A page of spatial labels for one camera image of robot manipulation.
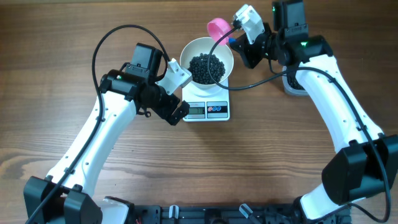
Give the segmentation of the pink scoop blue handle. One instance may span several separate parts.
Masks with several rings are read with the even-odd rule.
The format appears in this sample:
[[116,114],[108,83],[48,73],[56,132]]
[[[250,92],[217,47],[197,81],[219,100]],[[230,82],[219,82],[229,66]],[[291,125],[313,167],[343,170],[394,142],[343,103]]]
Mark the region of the pink scoop blue handle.
[[[214,42],[217,42],[222,38],[222,36],[232,30],[230,24],[226,20],[219,17],[214,18],[209,23],[207,23],[206,28],[208,35],[214,40]],[[229,36],[221,40],[218,45],[226,45],[235,41],[236,39],[234,39],[233,36],[230,34]]]

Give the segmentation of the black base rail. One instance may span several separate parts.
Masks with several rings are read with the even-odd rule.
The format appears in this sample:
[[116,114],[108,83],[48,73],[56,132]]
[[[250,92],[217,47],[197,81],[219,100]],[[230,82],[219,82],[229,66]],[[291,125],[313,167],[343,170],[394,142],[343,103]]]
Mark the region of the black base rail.
[[126,223],[132,224],[285,224],[322,223],[351,224],[351,211],[346,208],[326,217],[310,221],[304,219],[298,208],[292,204],[268,204],[265,206],[238,207],[179,207],[171,205],[136,205],[127,216]]

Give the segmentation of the black beans in bowl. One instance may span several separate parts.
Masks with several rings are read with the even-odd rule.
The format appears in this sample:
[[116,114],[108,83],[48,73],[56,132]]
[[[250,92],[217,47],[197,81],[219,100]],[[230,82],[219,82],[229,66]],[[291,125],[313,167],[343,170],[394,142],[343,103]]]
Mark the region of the black beans in bowl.
[[191,59],[188,70],[192,73],[193,81],[202,85],[220,82],[226,71],[218,57],[203,53]]

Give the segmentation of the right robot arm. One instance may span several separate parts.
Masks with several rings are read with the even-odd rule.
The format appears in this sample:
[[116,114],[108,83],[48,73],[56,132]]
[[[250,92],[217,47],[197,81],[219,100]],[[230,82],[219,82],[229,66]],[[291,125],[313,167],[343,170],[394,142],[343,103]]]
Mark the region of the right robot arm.
[[233,27],[244,33],[230,46],[248,68],[264,58],[278,61],[283,74],[307,92],[330,132],[336,154],[323,169],[321,184],[299,198],[300,221],[320,221],[381,193],[390,209],[397,136],[386,136],[362,109],[326,39],[309,35],[302,1],[275,1],[272,13],[270,26],[252,6],[243,5]]

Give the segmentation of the white digital kitchen scale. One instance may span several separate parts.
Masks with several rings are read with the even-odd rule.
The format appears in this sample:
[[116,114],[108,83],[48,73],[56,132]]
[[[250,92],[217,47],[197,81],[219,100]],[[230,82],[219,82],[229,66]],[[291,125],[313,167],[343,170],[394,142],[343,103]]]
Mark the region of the white digital kitchen scale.
[[227,121],[230,119],[229,91],[218,85],[190,82],[182,89],[189,105],[185,122]]

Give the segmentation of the clear plastic container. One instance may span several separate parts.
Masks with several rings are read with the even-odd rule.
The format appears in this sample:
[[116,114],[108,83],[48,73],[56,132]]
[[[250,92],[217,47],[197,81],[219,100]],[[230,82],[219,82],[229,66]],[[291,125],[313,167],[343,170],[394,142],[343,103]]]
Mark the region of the clear plastic container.
[[293,76],[295,77],[296,72],[289,72],[285,75],[282,76],[282,83],[284,86],[284,91],[286,94],[291,95],[291,96],[308,96],[307,91],[304,90],[295,90],[291,88],[287,82],[287,76]]

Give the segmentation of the white bowl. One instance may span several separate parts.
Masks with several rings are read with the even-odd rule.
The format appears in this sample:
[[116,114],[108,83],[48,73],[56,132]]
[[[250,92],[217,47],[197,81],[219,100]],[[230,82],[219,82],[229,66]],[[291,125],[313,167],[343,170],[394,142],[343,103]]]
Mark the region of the white bowl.
[[234,67],[234,57],[232,51],[229,49],[228,46],[218,45],[210,54],[210,50],[214,46],[214,44],[214,40],[210,37],[201,37],[187,44],[180,55],[180,64],[182,67],[185,67],[187,69],[189,68],[189,63],[191,59],[194,56],[200,55],[201,53],[215,55],[216,57],[218,57],[224,63],[226,71],[225,74],[221,77],[220,82],[215,81],[215,84],[212,85],[216,85],[217,83],[221,84],[222,81],[227,80]]

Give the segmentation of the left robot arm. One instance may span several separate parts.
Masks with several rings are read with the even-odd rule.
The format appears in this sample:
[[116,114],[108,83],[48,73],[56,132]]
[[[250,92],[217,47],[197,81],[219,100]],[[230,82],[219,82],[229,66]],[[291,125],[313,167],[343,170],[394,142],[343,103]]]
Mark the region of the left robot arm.
[[174,95],[192,74],[175,59],[157,77],[162,52],[138,43],[130,63],[110,70],[98,86],[95,106],[65,155],[46,177],[24,187],[28,223],[137,223],[134,204],[115,197],[100,203],[92,196],[116,141],[137,115],[152,113],[175,126],[189,105]]

